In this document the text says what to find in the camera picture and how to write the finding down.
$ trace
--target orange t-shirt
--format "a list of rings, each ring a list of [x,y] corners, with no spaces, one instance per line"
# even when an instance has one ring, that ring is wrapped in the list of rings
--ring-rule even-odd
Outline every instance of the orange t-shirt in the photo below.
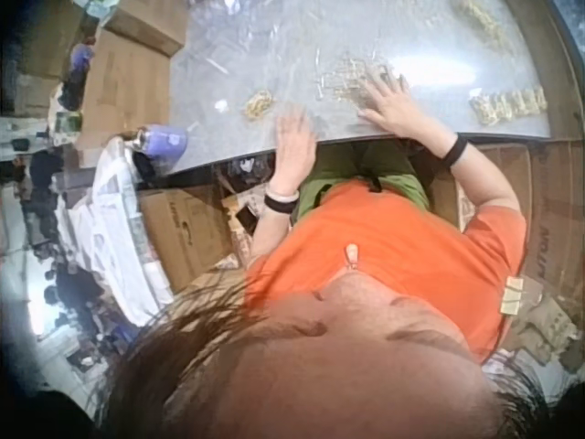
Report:
[[[484,359],[495,347],[506,278],[519,269],[526,232],[519,212],[486,207],[460,233],[406,198],[371,193],[354,180],[331,190],[274,252],[250,267],[248,294],[261,291],[274,300],[318,291],[347,267],[346,247],[356,244],[361,273],[426,300]]]

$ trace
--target cardboard box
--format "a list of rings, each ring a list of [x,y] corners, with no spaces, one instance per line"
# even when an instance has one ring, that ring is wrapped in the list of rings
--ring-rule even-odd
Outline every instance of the cardboard box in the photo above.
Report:
[[[116,134],[168,123],[169,58],[103,29],[95,52],[76,149],[100,148]]]
[[[140,208],[176,293],[233,252],[228,224],[212,186],[148,191],[140,196]]]
[[[19,70],[27,75],[60,79],[69,61],[69,50],[80,37],[83,8],[70,1],[34,2],[21,28],[22,58]]]
[[[120,0],[105,28],[172,57],[185,45],[186,0]]]
[[[583,146],[578,142],[494,145],[483,149],[510,180],[528,221],[521,274],[544,286],[583,329]],[[452,176],[431,185],[434,210],[464,228],[473,213]]]
[[[15,116],[47,118],[50,95],[58,85],[56,78],[18,75]]]
[[[252,237],[239,222],[238,213],[248,207],[252,215],[259,218],[264,211],[265,195],[266,185],[258,185],[245,192],[230,195],[221,200],[221,204],[228,215],[228,225],[234,251],[243,266],[246,266],[250,260]]]

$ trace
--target floor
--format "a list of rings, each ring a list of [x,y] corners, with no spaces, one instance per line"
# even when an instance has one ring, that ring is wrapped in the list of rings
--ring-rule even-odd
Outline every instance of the floor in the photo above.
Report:
[[[77,346],[77,337],[69,327],[52,330],[55,316],[43,298],[48,267],[24,250],[22,211],[11,187],[2,189],[2,219],[0,291],[5,363],[26,394],[45,388],[62,391],[93,414],[90,396],[103,369],[95,368],[95,376],[86,377],[84,382],[67,362],[65,354]],[[37,334],[44,334],[42,341],[37,341]]]

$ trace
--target dark hair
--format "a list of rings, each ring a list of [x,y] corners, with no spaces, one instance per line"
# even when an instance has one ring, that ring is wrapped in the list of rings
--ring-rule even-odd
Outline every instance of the dark hair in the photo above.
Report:
[[[46,281],[52,281],[53,279],[55,279],[55,275],[57,274],[57,271],[52,268],[53,264],[54,264],[54,262],[51,263],[51,269],[48,272],[45,272],[45,280]]]
[[[44,296],[47,305],[56,305],[59,303],[59,297],[57,296],[57,287],[54,285],[45,288]]]
[[[141,331],[98,391],[101,437],[212,437],[217,398],[238,360],[237,353],[229,361],[216,361],[215,354],[228,343],[241,342],[237,335],[261,320],[242,306],[243,292],[238,285],[220,294],[207,287],[178,296]],[[576,437],[584,410],[583,384],[548,405],[538,381],[524,368],[509,359],[499,361],[505,371],[491,377],[503,413],[497,438]],[[209,369],[214,371],[212,382]]]

